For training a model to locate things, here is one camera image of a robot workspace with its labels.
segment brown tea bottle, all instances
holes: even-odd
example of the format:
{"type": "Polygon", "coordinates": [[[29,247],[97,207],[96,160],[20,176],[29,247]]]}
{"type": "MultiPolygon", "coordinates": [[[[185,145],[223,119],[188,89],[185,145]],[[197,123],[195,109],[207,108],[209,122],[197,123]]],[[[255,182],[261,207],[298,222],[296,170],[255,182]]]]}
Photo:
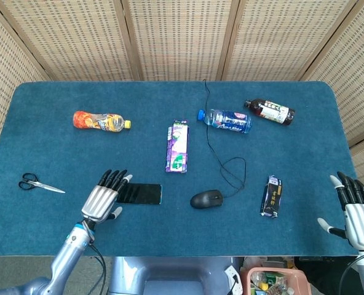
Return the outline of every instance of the brown tea bottle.
{"type": "Polygon", "coordinates": [[[257,116],[272,120],[283,125],[290,125],[294,119],[294,109],[281,106],[269,100],[257,98],[255,100],[247,100],[244,106],[250,109],[257,116]]]}

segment robotic hand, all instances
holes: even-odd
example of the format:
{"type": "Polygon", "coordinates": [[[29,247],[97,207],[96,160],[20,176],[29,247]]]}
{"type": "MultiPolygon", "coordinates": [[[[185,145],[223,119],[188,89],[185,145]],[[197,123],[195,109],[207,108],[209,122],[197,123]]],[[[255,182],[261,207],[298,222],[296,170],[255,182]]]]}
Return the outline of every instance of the robotic hand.
{"type": "Polygon", "coordinates": [[[117,207],[111,213],[111,209],[116,201],[117,196],[121,193],[124,186],[130,182],[132,175],[126,174],[127,170],[114,171],[111,175],[111,170],[107,170],[101,177],[98,184],[93,188],[84,206],[82,207],[82,216],[84,220],[82,225],[90,235],[93,242],[94,236],[91,231],[95,224],[102,223],[109,219],[115,219],[122,212],[122,207],[117,207]]]}
{"type": "Polygon", "coordinates": [[[318,218],[317,221],[325,231],[348,239],[349,243],[359,251],[358,258],[348,266],[342,276],[339,284],[339,294],[341,294],[345,274],[354,263],[358,265],[358,272],[364,289],[364,185],[341,172],[338,172],[338,177],[340,180],[333,175],[330,176],[344,212],[346,230],[330,226],[322,218],[318,218]]]}

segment plastic bottle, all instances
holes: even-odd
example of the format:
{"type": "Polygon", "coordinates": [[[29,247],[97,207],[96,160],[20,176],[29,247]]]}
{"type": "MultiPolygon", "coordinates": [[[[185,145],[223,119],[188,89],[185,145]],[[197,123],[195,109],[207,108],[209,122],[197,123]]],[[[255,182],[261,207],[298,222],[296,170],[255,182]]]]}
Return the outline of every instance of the plastic bottle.
{"type": "Polygon", "coordinates": [[[266,282],[266,274],[264,272],[252,272],[250,280],[255,286],[258,286],[260,283],[266,282]]]}
{"type": "Polygon", "coordinates": [[[199,121],[204,121],[209,126],[233,130],[241,133],[248,133],[251,128],[251,119],[249,115],[238,112],[222,111],[219,109],[210,109],[207,113],[203,109],[197,116],[199,121]]]}
{"type": "Polygon", "coordinates": [[[294,295],[294,289],[293,288],[287,288],[287,291],[284,291],[282,295],[294,295]]]}
{"type": "Polygon", "coordinates": [[[117,114],[91,114],[77,111],[73,116],[73,125],[77,128],[96,128],[105,131],[119,132],[130,129],[132,123],[117,114]]]}
{"type": "Polygon", "coordinates": [[[273,103],[269,100],[247,100],[244,106],[257,116],[272,120],[283,125],[290,125],[294,119],[295,110],[273,103]]]}
{"type": "Polygon", "coordinates": [[[272,285],[267,291],[266,294],[267,295],[282,295],[284,291],[286,291],[287,287],[280,285],[280,284],[275,284],[272,285]]]}

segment black phone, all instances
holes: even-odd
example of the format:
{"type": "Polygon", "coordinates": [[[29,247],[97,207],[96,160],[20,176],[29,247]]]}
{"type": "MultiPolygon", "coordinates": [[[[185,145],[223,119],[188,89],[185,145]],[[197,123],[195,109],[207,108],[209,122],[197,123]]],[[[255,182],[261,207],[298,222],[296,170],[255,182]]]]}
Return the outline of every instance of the black phone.
{"type": "Polygon", "coordinates": [[[162,191],[160,184],[128,183],[116,201],[125,204],[160,205],[162,191]]]}

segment blue table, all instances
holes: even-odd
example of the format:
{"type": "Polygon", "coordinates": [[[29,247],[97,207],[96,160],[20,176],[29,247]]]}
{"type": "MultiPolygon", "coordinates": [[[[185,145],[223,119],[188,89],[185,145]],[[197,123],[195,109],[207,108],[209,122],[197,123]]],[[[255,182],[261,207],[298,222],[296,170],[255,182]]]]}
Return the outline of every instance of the blue table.
{"type": "MultiPolygon", "coordinates": [[[[107,256],[347,255],[347,242],[324,232],[323,217],[344,218],[328,176],[354,175],[332,90],[322,82],[208,82],[209,107],[236,112],[246,99],[265,98],[296,110],[286,127],[252,117],[244,135],[210,129],[222,160],[247,161],[247,185],[222,207],[193,209],[201,191],[232,189],[196,120],[204,107],[203,82],[36,82],[19,86],[0,139],[0,255],[54,255],[102,173],[129,169],[137,183],[163,185],[160,206],[124,205],[114,222],[97,227],[97,247],[107,256]],[[113,112],[132,121],[120,133],[80,130],[73,113],[113,112]],[[185,175],[165,172],[167,127],[189,121],[185,175]],[[21,191],[33,172],[66,191],[21,191]],[[269,175],[283,180],[279,217],[259,214],[269,175]]],[[[232,167],[243,173],[239,164],[232,167]]]]}

